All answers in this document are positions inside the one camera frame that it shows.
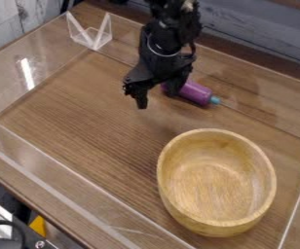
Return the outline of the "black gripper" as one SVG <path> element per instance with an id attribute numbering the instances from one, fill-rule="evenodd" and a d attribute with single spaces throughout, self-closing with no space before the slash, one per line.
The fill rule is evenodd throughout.
<path id="1" fill-rule="evenodd" d="M 138 61 L 123 79 L 125 95 L 130 95 L 139 109 L 147 108 L 149 90 L 166 82 L 167 96 L 175 97 L 185 85 L 195 61 L 194 53 L 163 54 L 153 44 L 151 34 L 142 29 Z"/>

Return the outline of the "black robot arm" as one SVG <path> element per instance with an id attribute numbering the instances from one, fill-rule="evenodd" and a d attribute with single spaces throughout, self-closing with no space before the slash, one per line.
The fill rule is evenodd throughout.
<path id="1" fill-rule="evenodd" d="M 177 96 L 197 59 L 194 40 L 202 31 L 198 0 L 145 0 L 151 19 L 141 27 L 138 61 L 123 79 L 125 95 L 139 109 L 147 108 L 147 92 L 167 84 Z"/>

